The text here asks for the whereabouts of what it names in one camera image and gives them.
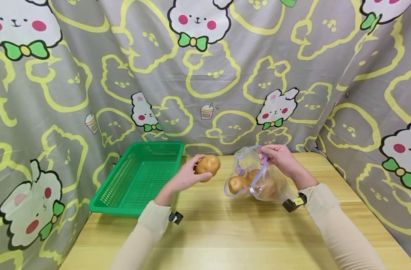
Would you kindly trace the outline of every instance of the drink cup illustration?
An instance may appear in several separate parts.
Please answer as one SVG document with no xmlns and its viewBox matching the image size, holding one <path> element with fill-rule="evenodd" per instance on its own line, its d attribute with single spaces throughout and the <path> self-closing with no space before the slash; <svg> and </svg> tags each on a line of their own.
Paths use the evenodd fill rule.
<svg viewBox="0 0 411 270">
<path fill-rule="evenodd" d="M 96 134 L 98 131 L 97 121 L 94 117 L 94 114 L 88 114 L 85 118 L 85 125 L 91 130 L 93 134 Z"/>
<path fill-rule="evenodd" d="M 201 120 L 210 120 L 213 116 L 213 103 L 202 106 L 201 108 Z"/>
</svg>

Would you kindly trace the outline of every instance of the left hand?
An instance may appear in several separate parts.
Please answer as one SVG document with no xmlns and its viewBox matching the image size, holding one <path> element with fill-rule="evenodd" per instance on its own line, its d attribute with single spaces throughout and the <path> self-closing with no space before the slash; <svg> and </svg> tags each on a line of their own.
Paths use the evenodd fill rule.
<svg viewBox="0 0 411 270">
<path fill-rule="evenodd" d="M 186 190 L 200 181 L 206 181 L 213 177 L 213 174 L 209 172 L 195 174 L 194 167 L 203 157 L 205 157 L 205 154 L 198 154 L 182 165 L 178 173 L 162 188 L 159 195 L 154 199 L 154 202 L 162 206 L 169 206 L 172 196 L 175 193 Z"/>
</svg>

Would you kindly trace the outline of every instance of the bunny face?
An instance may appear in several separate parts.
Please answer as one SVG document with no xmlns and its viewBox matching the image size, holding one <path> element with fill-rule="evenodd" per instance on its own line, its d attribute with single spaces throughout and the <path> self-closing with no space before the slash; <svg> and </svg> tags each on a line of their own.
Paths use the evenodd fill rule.
<svg viewBox="0 0 411 270">
<path fill-rule="evenodd" d="M 151 111 L 151 105 L 145 100 L 142 92 L 132 95 L 132 120 L 138 127 L 157 125 L 157 118 Z"/>
<path fill-rule="evenodd" d="M 41 40 L 48 48 L 60 42 L 61 30 L 49 6 L 26 0 L 0 1 L 0 45 L 29 45 Z"/>
<path fill-rule="evenodd" d="M 52 171 L 42 171 L 31 162 L 32 181 L 18 185 L 0 206 L 0 216 L 10 224 L 11 249 L 29 247 L 54 217 L 54 205 L 61 200 L 61 182 Z"/>
<path fill-rule="evenodd" d="M 193 3 L 190 0 L 174 0 L 168 11 L 170 27 L 177 34 L 208 37 L 208 43 L 216 43 L 225 37 L 231 27 L 227 10 L 231 2 L 232 0 L 219 0 L 219 3 L 203 0 Z"/>
<path fill-rule="evenodd" d="M 381 152 L 393 158 L 397 165 L 411 173 L 411 124 L 407 129 L 384 137 Z"/>
<path fill-rule="evenodd" d="M 277 89 L 267 95 L 264 101 L 264 106 L 261 108 L 256 121 L 259 125 L 265 123 L 273 123 L 282 119 L 287 120 L 294 110 L 297 108 L 297 102 L 295 100 L 299 90 L 297 88 L 290 89 L 282 94 Z"/>
<path fill-rule="evenodd" d="M 381 15 L 379 23 L 388 23 L 399 17 L 411 4 L 411 0 L 363 0 L 361 11 Z"/>
</svg>

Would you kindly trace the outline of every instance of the hand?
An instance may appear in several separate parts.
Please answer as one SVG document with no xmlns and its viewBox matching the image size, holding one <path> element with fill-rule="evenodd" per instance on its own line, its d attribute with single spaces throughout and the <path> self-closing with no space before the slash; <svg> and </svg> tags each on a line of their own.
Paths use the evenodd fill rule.
<svg viewBox="0 0 411 270">
<path fill-rule="evenodd" d="M 267 155 L 268 165 L 275 165 L 288 177 L 292 178 L 297 171 L 304 169 L 286 145 L 269 144 L 263 146 L 261 151 Z M 264 156 L 259 154 L 259 158 L 261 160 L 261 165 L 263 165 Z"/>
<path fill-rule="evenodd" d="M 154 199 L 154 202 L 162 206 L 169 206 L 172 196 L 175 193 L 186 190 L 197 182 L 206 181 L 213 177 L 213 174 L 209 172 L 203 174 L 194 173 L 195 165 L 200 162 L 203 157 L 205 157 L 205 154 L 198 154 L 182 165 L 178 173 L 162 188 L 156 199 Z"/>
<path fill-rule="evenodd" d="M 290 177 L 298 190 L 318 185 L 318 181 L 301 165 L 286 145 L 269 144 L 261 148 L 267 155 L 267 164 L 275 165 L 279 170 Z M 264 164 L 263 154 L 259 154 L 261 164 Z"/>
</svg>

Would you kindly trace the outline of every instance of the plastic bag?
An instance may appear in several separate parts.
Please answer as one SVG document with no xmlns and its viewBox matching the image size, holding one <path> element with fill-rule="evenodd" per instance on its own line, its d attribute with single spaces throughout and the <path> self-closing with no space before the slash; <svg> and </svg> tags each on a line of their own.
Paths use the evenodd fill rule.
<svg viewBox="0 0 411 270">
<path fill-rule="evenodd" d="M 260 145 L 243 147 L 234 154 L 234 167 L 225 182 L 229 197 L 254 196 L 260 201 L 284 203 L 297 196 L 291 191 L 285 176 L 274 165 L 260 164 Z"/>
</svg>

